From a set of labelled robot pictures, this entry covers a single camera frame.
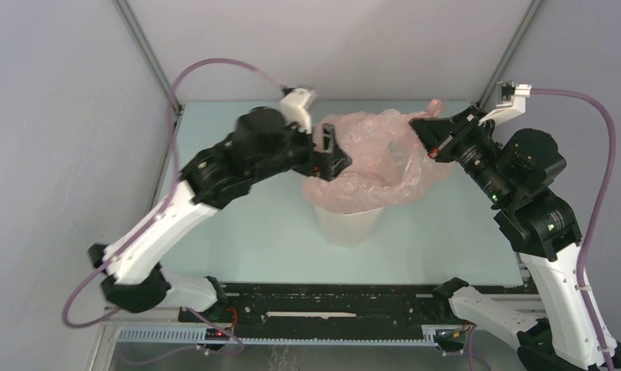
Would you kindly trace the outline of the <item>pink plastic trash bag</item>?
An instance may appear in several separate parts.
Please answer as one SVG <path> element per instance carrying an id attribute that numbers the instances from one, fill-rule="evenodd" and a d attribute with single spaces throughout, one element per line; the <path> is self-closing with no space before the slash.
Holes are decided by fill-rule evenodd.
<path id="1" fill-rule="evenodd" d="M 351 214 L 419 200 L 446 179 L 450 164 L 431 160 L 409 126 L 415 118 L 437 118 L 445 107 L 432 100 L 425 111 L 403 114 L 331 114 L 317 125 L 336 129 L 337 144 L 352 164 L 331 182 L 307 178 L 302 193 L 312 204 L 331 213 Z"/>

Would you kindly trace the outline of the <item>white trash bin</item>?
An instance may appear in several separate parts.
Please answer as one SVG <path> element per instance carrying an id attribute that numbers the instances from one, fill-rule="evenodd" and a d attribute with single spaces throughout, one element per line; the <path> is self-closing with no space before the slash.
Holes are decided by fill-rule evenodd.
<path id="1" fill-rule="evenodd" d="M 384 208 L 358 213 L 332 213 L 314 206 L 319 231 L 324 239 L 337 247 L 354 248 L 368 240 L 375 231 Z"/>

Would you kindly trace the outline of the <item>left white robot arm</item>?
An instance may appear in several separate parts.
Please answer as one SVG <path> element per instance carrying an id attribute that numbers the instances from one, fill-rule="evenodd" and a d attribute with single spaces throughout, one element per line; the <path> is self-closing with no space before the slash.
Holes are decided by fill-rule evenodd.
<path id="1" fill-rule="evenodd" d="M 161 259 L 258 182 L 287 171 L 333 181 L 352 160 L 338 145 L 334 125 L 321 124 L 320 135 L 317 145 L 299 122 L 270 107 L 240 116 L 224 140 L 199 151 L 181 169 L 165 198 L 133 231 L 113 244 L 90 247 L 92 264 L 104 273 L 105 299 L 131 313 L 169 304 L 197 311 L 208 322 L 221 320 L 227 297 L 218 280 L 176 277 L 162 268 Z"/>

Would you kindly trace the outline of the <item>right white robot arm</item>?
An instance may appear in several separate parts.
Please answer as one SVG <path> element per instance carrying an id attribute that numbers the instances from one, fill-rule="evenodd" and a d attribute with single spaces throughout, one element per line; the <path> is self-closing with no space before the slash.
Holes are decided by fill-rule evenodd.
<path id="1" fill-rule="evenodd" d="M 550 189 L 566 166 L 552 136 L 525 128 L 499 144 L 494 122 L 474 106 L 409 124 L 431 159 L 459 163 L 491 201 L 495 222 L 529 270 L 545 310 L 543 318 L 525 315 L 455 277 L 433 291 L 435 318 L 481 325 L 528 370 L 621 368 L 621 342 L 591 320 L 592 294 L 578 279 L 582 234 L 575 213 Z"/>

